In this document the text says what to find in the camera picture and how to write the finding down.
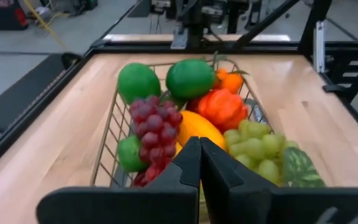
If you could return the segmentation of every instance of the cable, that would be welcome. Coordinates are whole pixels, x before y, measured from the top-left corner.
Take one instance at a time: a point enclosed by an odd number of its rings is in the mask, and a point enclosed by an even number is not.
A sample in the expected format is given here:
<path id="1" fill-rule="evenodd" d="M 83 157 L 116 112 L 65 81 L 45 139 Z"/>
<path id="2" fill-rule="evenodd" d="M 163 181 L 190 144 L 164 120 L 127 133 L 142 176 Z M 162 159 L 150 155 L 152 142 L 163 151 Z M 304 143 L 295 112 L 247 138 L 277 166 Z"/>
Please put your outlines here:
<path id="1" fill-rule="evenodd" d="M 40 15 L 35 11 L 35 9 L 31 6 L 31 4 L 28 2 L 28 0 L 24 0 L 25 5 L 30 9 L 31 13 L 37 18 L 37 20 L 41 23 L 42 26 L 45 27 L 47 31 L 52 35 L 52 37 L 60 44 L 65 50 L 67 50 L 66 45 L 59 39 L 59 37 L 56 35 L 55 31 L 53 31 L 48 24 L 45 23 L 45 21 L 40 17 Z"/>

